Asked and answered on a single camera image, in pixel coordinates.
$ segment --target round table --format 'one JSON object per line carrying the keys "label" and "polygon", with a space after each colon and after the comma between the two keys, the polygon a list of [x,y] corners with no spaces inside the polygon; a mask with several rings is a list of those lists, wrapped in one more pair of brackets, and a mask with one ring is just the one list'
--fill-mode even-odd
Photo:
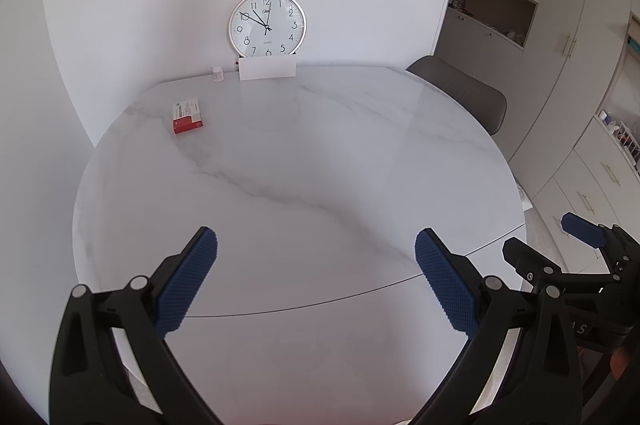
{"label": "round table", "polygon": [[[204,126],[175,135],[172,106],[191,98]],[[415,262],[423,228],[520,287],[500,253],[525,237],[507,163],[468,112],[405,71],[149,89],[82,177],[79,280],[120,289],[201,225],[218,259],[167,342],[228,424],[390,425],[419,410],[466,339]]]}

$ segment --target chair backrest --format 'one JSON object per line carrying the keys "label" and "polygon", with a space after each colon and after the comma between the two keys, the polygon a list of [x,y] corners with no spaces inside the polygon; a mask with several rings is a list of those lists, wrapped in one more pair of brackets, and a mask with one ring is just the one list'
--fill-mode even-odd
{"label": "chair backrest", "polygon": [[507,112],[507,99],[499,90],[458,71],[436,56],[423,56],[406,70],[447,93],[490,135],[499,131]]}

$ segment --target clock face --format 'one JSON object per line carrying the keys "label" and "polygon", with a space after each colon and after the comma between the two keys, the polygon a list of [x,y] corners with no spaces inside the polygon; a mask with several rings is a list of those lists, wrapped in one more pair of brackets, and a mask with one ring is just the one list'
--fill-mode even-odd
{"label": "clock face", "polygon": [[229,19],[229,38],[242,56],[289,55],[305,29],[305,14],[294,0],[243,0]]}

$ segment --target drawer handle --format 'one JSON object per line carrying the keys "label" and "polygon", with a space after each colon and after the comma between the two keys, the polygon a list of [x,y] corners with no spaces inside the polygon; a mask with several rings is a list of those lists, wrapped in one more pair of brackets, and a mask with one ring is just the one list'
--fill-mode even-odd
{"label": "drawer handle", "polygon": [[591,212],[591,214],[595,214],[596,211],[593,210],[593,207],[591,206],[591,203],[589,202],[589,199],[587,198],[587,196],[585,196],[584,194],[580,194],[580,197],[582,197],[582,201],[584,201],[584,205]]}
{"label": "drawer handle", "polygon": [[609,167],[609,165],[604,164],[604,163],[602,163],[602,165],[604,165],[604,167],[609,171],[609,175],[611,176],[611,179],[614,180],[614,182],[616,182],[618,184],[618,186],[620,186],[620,180],[613,173],[613,170],[611,170],[611,167]]}
{"label": "drawer handle", "polygon": [[560,221],[560,219],[558,219],[557,217],[554,218],[556,220],[556,223],[558,223],[558,227],[560,228],[560,231],[564,234],[565,237],[569,237],[569,234],[566,233],[564,231],[564,228],[562,227],[562,221]]}
{"label": "drawer handle", "polygon": [[578,39],[574,39],[574,43],[571,44],[571,49],[569,50],[569,58],[574,56],[575,45],[578,43]]}
{"label": "drawer handle", "polygon": [[564,45],[564,49],[562,50],[562,55],[567,56],[567,51],[569,50],[570,43],[571,43],[571,35],[567,35],[566,44]]}

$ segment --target white card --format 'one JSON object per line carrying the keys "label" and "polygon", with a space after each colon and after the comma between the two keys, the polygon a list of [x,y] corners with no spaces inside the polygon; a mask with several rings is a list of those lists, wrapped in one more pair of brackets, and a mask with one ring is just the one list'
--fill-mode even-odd
{"label": "white card", "polygon": [[296,55],[249,56],[238,60],[240,80],[296,75]]}

